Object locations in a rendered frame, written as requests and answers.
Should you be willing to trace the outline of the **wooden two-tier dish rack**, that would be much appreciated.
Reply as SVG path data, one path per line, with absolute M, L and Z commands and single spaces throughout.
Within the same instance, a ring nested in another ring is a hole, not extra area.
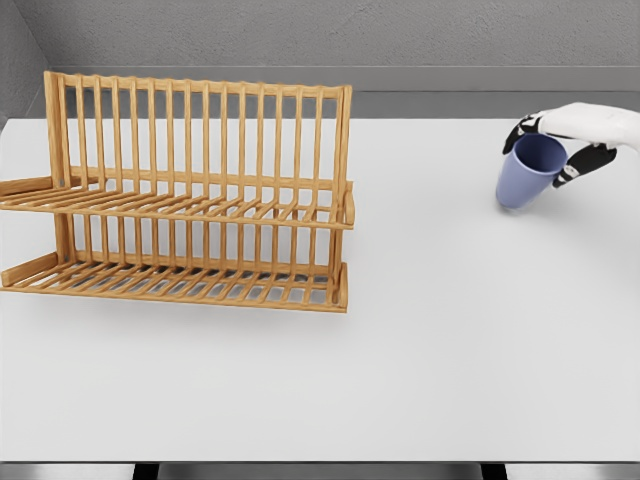
M 0 181 L 51 253 L 4 291 L 345 312 L 352 89 L 44 75 L 50 172 Z

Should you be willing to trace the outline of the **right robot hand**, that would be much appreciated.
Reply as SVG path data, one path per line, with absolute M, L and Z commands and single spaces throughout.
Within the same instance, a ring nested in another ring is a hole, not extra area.
M 640 154 L 640 113 L 608 105 L 574 102 L 528 114 L 510 132 L 503 154 L 508 154 L 525 134 L 532 133 L 588 143 L 569 158 L 553 180 L 554 188 L 611 163 L 621 145 Z

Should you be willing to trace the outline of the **blue cup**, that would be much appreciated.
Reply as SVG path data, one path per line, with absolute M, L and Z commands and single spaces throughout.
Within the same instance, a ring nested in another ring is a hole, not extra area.
M 505 208 L 519 209 L 547 188 L 568 160 L 563 145 L 542 134 L 526 134 L 506 156 L 496 187 Z

